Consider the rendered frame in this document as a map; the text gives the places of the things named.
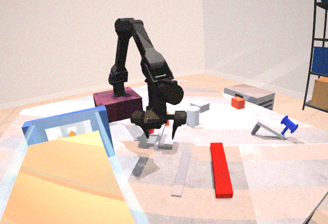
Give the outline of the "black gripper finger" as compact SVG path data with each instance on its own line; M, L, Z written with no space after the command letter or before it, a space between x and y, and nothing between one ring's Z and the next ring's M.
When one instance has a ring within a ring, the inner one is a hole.
M173 123L172 140L174 139L177 128L180 127L180 126L182 126L182 125L176 125L176 124Z
M144 133L145 133L147 139L150 138L150 137L149 137L149 130L146 128L144 122L143 122L142 124L135 124L135 125L140 126L140 127L142 128L142 130L144 131Z

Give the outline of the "white flat bar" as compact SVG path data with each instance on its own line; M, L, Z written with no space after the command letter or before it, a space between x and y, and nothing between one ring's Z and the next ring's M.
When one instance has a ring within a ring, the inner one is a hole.
M182 196L182 191L186 180L189 161L191 158L191 152L192 150L184 150L183 152L171 196L176 196L176 197Z

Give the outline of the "grey cylinder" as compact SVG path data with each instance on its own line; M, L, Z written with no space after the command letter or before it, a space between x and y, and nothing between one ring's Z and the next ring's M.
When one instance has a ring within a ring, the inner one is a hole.
M196 127L199 125L199 107L187 107L187 126Z

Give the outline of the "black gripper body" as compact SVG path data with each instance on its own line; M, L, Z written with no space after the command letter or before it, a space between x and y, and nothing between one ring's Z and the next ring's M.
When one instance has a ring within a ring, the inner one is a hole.
M164 112L167 114L167 103L160 99L149 99L148 106L150 108L156 108L156 105L161 105ZM136 110L131 116L130 121L132 124L142 124L145 117L144 110ZM173 120L176 125L185 125L187 122L186 111L175 111L174 114L167 114L168 120Z

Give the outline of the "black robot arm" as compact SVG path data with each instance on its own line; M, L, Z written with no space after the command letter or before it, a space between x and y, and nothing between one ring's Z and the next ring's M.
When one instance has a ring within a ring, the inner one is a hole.
M142 20L134 18L119 18L115 22L115 32L118 35L115 64L111 68L108 83L113 85L113 96L127 95L124 83L128 81L128 71L125 68L129 39L133 37L141 56L141 69L146 78L149 99L160 99L172 105L179 104L184 91L174 79L166 60L155 50ZM163 75L163 76L161 76ZM156 77L157 76L157 77ZM148 130L160 129L167 124L167 114L161 105L156 108L146 106L144 124Z

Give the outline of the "red flat bar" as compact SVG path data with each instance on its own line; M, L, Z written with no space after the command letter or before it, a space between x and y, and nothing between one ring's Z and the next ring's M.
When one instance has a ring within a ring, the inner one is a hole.
M216 198L233 198L228 165L221 142L210 145Z

